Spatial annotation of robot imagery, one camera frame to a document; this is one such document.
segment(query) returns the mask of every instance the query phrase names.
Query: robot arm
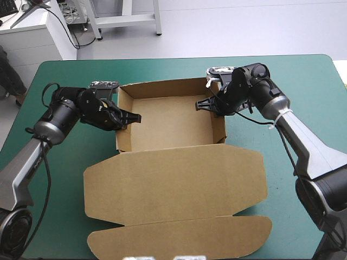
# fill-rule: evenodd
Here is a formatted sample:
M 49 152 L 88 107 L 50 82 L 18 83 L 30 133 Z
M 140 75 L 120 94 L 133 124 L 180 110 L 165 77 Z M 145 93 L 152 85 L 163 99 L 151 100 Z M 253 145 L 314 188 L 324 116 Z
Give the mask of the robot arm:
M 245 108 L 252 112 L 255 106 L 264 118 L 274 120 L 274 125 L 298 156 L 295 166 L 297 195 L 318 229 L 325 232 L 313 258 L 344 259 L 347 255 L 344 252 L 347 154 L 327 147 L 294 115 L 289 99 L 271 80 L 265 65 L 211 68 L 208 78 L 219 81 L 222 87 L 212 97 L 198 101 L 196 109 L 233 115 Z
M 34 204 L 28 185 L 43 153 L 62 143 L 79 119 L 106 131 L 141 122 L 140 115 L 112 102 L 117 82 L 95 82 L 89 89 L 57 86 L 47 111 L 30 130 L 33 138 L 0 172 L 0 260 L 18 259 L 23 254 L 32 220 L 26 207 Z

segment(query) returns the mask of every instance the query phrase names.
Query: cardboard box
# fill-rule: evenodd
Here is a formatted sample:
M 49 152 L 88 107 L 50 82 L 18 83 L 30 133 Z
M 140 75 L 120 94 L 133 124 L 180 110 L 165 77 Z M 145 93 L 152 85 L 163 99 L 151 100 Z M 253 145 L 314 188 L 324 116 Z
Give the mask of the cardboard box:
M 125 225 L 96 231 L 101 260 L 251 254 L 271 231 L 267 217 L 233 217 L 267 197 L 262 155 L 225 145 L 224 118 L 195 111 L 210 96 L 206 79 L 121 87 L 118 106 L 142 115 L 117 132 L 119 155 L 85 171 L 89 217 Z

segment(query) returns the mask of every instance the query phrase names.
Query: green tabletop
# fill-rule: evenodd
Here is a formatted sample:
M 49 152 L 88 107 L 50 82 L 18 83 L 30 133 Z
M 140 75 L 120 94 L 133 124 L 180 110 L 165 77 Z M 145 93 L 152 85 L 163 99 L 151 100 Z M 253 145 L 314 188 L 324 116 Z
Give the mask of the green tabletop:
M 0 168 L 29 141 L 30 135 L 24 128 L 32 127 L 45 111 L 40 98 L 47 83 L 88 87 L 95 80 L 126 84 L 204 77 L 209 67 L 254 62 L 268 65 L 274 82 L 290 98 L 291 108 L 304 123 L 327 145 L 347 152 L 346 90 L 331 59 L 325 55 L 51 61 L 38 69 L 0 153 Z M 252 117 L 263 120 L 258 111 Z M 311 258 L 322 233 L 295 194 L 293 169 L 277 131 L 237 115 L 226 117 L 226 124 L 228 144 L 260 151 L 265 161 L 268 199 L 241 214 L 269 216 L 273 228 L 265 245 L 248 258 Z M 51 199 L 41 228 L 24 256 L 94 258 L 87 236 L 92 231 L 116 225 L 85 215 L 83 172 L 86 167 L 116 154 L 114 132 L 82 123 L 75 126 L 62 144 L 53 147 L 48 154 L 53 181 Z M 30 184 L 35 221 L 41 212 L 46 187 L 46 173 L 41 165 Z

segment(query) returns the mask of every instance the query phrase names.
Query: gray floor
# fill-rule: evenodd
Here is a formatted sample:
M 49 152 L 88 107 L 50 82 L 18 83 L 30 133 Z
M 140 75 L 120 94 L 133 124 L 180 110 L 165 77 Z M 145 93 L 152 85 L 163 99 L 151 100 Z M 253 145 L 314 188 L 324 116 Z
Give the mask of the gray floor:
M 133 0 L 133 12 L 152 0 Z M 121 2 L 94 1 L 99 16 L 119 14 Z M 162 36 L 155 26 L 104 29 L 102 41 L 78 59 L 327 54 L 347 60 L 347 0 L 159 0 Z M 94 36 L 77 33 L 80 44 Z M 29 86 L 38 64 L 17 70 Z M 0 148 L 17 114 L 13 99 L 0 101 Z

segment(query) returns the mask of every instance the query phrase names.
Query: white cable tie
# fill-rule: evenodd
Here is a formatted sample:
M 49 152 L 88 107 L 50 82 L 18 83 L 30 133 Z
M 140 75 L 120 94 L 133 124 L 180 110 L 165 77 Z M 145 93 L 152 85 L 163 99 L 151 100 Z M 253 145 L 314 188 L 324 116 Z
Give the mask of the white cable tie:
M 281 118 L 281 116 L 283 116 L 284 114 L 288 113 L 288 112 L 293 112 L 293 110 L 291 109 L 286 109 L 286 110 L 283 110 L 275 119 L 275 121 L 273 121 L 273 124 L 269 126 L 269 129 L 274 129 L 276 124 L 277 124 L 277 121 Z
M 210 77 L 209 80 L 208 80 L 207 83 L 206 83 L 206 88 L 211 87 L 212 81 L 218 82 L 218 81 L 219 81 L 219 78 L 217 78 L 217 77 Z

